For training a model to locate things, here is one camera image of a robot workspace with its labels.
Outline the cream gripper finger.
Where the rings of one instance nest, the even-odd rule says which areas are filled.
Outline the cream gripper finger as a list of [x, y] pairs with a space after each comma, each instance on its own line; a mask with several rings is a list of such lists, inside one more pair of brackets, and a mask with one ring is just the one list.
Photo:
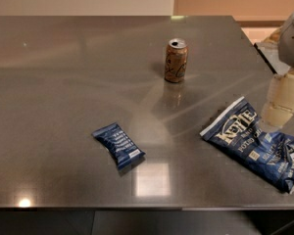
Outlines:
[[262, 128], [282, 128], [294, 116], [294, 68], [275, 74], [261, 111]]

